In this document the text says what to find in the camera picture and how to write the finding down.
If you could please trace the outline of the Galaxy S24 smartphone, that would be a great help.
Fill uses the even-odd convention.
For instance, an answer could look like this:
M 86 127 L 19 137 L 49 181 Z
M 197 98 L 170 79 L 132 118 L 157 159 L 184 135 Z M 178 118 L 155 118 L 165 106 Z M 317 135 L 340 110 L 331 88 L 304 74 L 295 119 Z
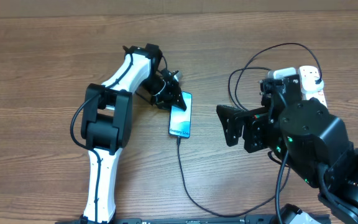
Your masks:
M 193 96 L 191 93 L 182 92 L 186 110 L 172 106 L 168 133 L 181 138 L 189 138 L 191 130 L 191 110 Z

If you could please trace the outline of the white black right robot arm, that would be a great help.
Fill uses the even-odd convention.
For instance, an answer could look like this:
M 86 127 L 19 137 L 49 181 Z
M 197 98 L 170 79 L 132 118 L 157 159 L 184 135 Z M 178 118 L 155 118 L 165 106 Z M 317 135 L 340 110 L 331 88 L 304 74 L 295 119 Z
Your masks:
M 269 148 L 344 223 L 358 223 L 358 148 L 344 121 L 317 98 L 304 100 L 299 76 L 260 81 L 261 107 L 242 110 L 218 105 L 226 144 L 244 139 L 253 153 Z

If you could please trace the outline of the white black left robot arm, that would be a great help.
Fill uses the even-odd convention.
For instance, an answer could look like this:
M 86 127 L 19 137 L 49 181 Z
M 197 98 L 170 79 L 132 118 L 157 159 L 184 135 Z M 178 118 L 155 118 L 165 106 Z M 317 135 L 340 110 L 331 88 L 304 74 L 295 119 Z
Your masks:
M 160 47 L 125 47 L 124 63 L 102 84 L 90 84 L 70 123 L 73 142 L 89 154 L 88 201 L 77 223 L 114 223 L 119 157 L 132 131 L 133 96 L 139 87 L 161 110 L 189 109 L 179 84 L 180 72 L 159 69 Z

